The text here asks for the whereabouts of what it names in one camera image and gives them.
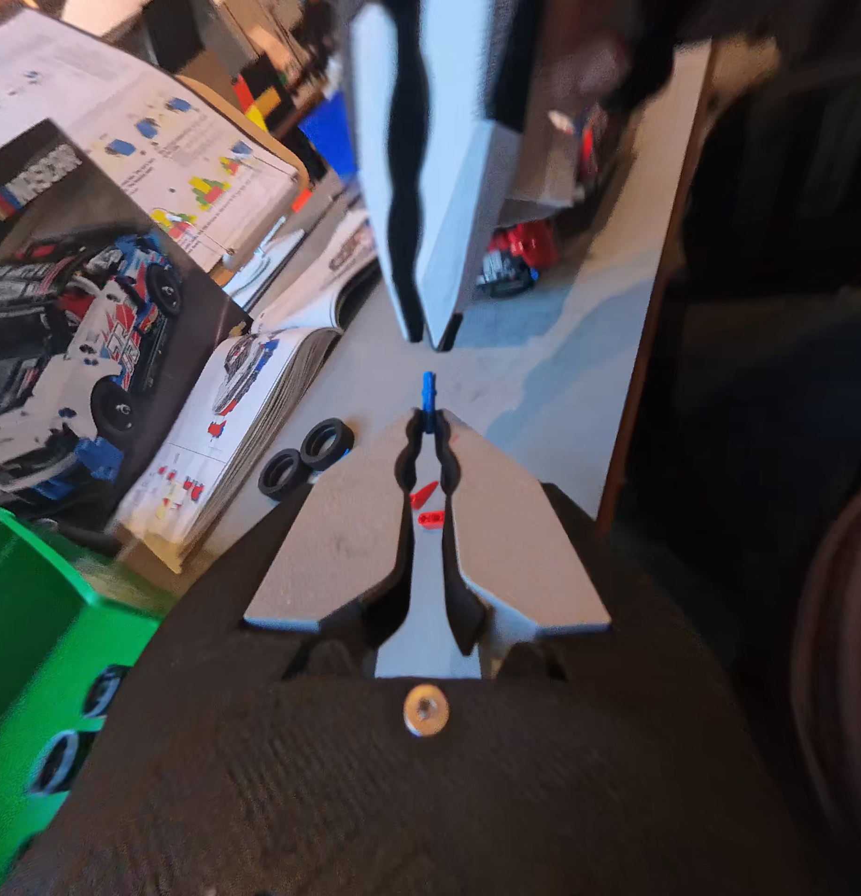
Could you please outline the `black wheel rim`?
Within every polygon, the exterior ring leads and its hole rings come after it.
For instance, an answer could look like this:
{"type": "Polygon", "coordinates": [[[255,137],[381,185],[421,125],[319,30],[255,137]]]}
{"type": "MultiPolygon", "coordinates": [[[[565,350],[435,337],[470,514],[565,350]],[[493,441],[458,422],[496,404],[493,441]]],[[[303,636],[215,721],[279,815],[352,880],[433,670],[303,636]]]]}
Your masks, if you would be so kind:
{"type": "Polygon", "coordinates": [[[85,765],[99,731],[65,729],[44,746],[33,764],[26,792],[33,798],[68,792],[85,765]]]}
{"type": "Polygon", "coordinates": [[[132,666],[111,664],[92,681],[82,704],[81,716],[86,720],[104,719],[132,666]]]}

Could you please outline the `toy car box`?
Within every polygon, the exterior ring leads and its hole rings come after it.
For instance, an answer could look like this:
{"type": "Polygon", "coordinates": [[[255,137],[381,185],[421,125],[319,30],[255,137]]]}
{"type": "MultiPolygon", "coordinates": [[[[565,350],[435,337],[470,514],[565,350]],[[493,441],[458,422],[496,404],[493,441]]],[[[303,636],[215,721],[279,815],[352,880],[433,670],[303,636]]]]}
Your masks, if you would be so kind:
{"type": "Polygon", "coordinates": [[[0,506],[100,527],[250,319],[66,134],[0,148],[0,506]]]}

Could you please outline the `white tray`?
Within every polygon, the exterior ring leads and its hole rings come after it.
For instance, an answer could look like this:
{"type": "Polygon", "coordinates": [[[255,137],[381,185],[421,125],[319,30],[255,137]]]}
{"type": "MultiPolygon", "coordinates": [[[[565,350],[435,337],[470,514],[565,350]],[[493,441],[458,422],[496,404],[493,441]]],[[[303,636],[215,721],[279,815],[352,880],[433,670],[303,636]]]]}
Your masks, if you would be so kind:
{"type": "Polygon", "coordinates": [[[223,287],[226,295],[240,309],[251,311],[290,256],[297,251],[305,236],[305,230],[299,229],[265,240],[223,287]]]}

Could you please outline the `black rubber toy tire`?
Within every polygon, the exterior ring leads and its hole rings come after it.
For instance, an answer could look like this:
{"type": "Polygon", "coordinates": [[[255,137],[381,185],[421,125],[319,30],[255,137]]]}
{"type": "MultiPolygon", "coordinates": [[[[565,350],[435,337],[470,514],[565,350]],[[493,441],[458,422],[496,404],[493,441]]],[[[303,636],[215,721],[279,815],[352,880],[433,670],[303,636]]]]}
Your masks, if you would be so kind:
{"type": "Polygon", "coordinates": [[[257,487],[262,495],[279,502],[284,495],[307,483],[312,469],[299,450],[282,449],[272,455],[261,469],[257,487]]]}
{"type": "Polygon", "coordinates": [[[314,472],[323,472],[339,462],[355,444],[352,429],[337,418],[315,424],[308,431],[300,449],[304,464],[314,472]]]}

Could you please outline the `grey desk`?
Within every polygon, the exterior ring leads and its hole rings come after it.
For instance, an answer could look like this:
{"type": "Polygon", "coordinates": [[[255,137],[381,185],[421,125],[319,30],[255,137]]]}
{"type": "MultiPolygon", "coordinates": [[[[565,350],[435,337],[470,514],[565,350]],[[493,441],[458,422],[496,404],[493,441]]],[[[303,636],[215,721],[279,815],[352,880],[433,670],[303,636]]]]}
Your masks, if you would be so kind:
{"type": "MultiPolygon", "coordinates": [[[[379,284],[358,310],[268,454],[292,447],[319,420],[344,420],[357,450],[420,403],[422,374],[437,376],[437,406],[483,440],[479,459],[502,467],[508,455],[554,498],[575,500],[605,523],[615,494],[619,438],[631,430],[628,398],[665,245],[678,221],[704,120],[713,68],[710,42],[677,49],[671,80],[638,111],[625,133],[593,232],[559,267],[510,299],[477,299],[455,347],[435,353],[402,341],[379,284]]],[[[245,611],[310,489],[276,510],[248,481],[190,568],[186,594],[147,645],[129,686],[145,697],[196,686],[230,690],[254,683],[311,631],[265,627],[245,611]]]]}

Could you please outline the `person's right hand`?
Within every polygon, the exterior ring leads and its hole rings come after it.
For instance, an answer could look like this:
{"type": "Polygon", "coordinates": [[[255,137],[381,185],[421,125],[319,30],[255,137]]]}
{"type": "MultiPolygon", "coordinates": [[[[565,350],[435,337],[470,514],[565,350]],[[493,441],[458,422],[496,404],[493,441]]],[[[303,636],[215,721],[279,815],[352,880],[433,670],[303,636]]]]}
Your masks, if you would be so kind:
{"type": "Polygon", "coordinates": [[[546,116],[554,130],[578,135],[593,107],[621,85],[630,67],[628,44],[612,29],[597,31],[547,66],[543,75],[546,116]]]}

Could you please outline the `blue plastic bin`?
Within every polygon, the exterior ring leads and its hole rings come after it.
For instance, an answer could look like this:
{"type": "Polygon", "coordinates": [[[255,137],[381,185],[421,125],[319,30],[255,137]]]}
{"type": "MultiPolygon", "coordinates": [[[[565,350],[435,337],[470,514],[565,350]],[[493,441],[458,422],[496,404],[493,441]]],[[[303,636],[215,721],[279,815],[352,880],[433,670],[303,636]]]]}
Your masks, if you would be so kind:
{"type": "Polygon", "coordinates": [[[315,106],[298,128],[340,180],[351,181],[356,176],[358,167],[342,90],[315,106]]]}

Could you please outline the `open instruction booklet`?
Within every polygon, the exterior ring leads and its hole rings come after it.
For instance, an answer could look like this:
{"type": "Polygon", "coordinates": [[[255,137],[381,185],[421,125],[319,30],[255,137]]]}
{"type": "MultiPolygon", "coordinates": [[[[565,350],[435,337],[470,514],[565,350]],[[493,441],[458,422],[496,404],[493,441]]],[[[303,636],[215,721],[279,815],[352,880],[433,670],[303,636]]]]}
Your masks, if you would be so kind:
{"type": "Polygon", "coordinates": [[[348,294],[379,270],[369,212],[351,208],[250,330],[213,351],[116,515],[172,573],[181,573],[344,334],[348,294]]]}

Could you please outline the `printed instruction sheet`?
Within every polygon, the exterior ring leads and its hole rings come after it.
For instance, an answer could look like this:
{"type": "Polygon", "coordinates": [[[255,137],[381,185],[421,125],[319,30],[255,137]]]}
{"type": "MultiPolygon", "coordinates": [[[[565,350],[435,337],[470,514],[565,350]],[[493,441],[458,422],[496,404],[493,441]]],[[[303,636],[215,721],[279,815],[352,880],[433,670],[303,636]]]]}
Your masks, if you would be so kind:
{"type": "Polygon", "coordinates": [[[30,9],[0,24],[0,149],[50,120],[206,272],[245,261],[302,163],[180,80],[30,9]]]}

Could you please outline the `person's brown sweater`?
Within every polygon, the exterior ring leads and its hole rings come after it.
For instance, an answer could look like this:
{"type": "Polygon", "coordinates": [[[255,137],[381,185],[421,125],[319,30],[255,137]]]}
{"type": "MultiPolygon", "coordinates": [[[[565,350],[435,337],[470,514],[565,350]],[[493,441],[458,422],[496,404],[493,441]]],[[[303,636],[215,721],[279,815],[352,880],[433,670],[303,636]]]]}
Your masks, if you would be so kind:
{"type": "Polygon", "coordinates": [[[805,579],[790,696],[824,811],[861,847],[861,490],[829,527],[805,579]]]}

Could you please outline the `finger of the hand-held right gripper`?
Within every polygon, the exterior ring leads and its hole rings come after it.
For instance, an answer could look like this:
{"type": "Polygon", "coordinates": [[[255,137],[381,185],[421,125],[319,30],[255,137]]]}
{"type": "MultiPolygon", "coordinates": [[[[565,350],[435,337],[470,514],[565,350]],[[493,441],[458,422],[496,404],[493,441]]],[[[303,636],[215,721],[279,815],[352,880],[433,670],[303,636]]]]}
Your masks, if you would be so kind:
{"type": "Polygon", "coordinates": [[[488,54],[495,2],[423,2],[428,125],[416,281],[428,339],[448,351],[503,200],[488,184],[488,54]]]}
{"type": "Polygon", "coordinates": [[[421,342],[416,281],[428,85],[420,2],[358,2],[346,27],[347,104],[362,196],[402,337],[421,342]]]}

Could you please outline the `green plastic bin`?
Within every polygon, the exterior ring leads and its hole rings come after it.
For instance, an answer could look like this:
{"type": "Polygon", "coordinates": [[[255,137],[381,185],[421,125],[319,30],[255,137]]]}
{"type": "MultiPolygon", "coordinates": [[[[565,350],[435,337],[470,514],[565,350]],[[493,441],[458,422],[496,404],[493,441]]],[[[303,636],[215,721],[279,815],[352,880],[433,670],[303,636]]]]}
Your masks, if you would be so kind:
{"type": "Polygon", "coordinates": [[[68,792],[26,792],[44,746],[82,718],[92,681],[134,666],[166,611],[111,599],[94,556],[34,532],[0,508],[0,886],[68,792]]]}

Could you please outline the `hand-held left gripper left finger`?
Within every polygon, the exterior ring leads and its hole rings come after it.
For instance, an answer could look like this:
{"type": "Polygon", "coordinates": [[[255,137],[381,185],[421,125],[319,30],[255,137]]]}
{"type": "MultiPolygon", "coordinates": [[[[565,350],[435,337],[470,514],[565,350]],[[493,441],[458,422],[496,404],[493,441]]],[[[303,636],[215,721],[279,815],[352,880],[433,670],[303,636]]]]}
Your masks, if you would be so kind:
{"type": "Polygon", "coordinates": [[[409,409],[312,485],[244,615],[251,626],[300,638],[284,674],[306,674],[324,648],[375,674],[381,650],[402,630],[423,434],[423,411],[409,409]]]}

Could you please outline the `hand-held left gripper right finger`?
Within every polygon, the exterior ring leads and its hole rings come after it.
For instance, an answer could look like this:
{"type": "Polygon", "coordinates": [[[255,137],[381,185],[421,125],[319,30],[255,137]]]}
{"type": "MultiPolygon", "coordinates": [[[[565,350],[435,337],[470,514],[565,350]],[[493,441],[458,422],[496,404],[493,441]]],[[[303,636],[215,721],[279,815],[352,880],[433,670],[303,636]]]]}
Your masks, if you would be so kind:
{"type": "Polygon", "coordinates": [[[447,621],[497,674],[518,644],[602,633],[612,616],[540,481],[449,410],[436,415],[447,621]]]}

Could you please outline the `toy brick race car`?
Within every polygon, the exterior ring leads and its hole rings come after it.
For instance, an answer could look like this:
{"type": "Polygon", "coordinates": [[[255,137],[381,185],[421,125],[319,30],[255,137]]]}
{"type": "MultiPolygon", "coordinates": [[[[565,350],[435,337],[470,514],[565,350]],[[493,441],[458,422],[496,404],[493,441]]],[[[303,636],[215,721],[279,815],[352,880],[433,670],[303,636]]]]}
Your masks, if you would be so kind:
{"type": "Polygon", "coordinates": [[[597,212],[616,163],[614,140],[621,126],[612,128],[614,117],[597,102],[570,118],[551,109],[548,114],[554,136],[575,142],[568,204],[553,210],[533,211],[526,220],[514,220],[494,230],[483,256],[476,287],[491,298],[514,297],[532,289],[542,272],[559,263],[562,237],[586,229],[597,212]]]}

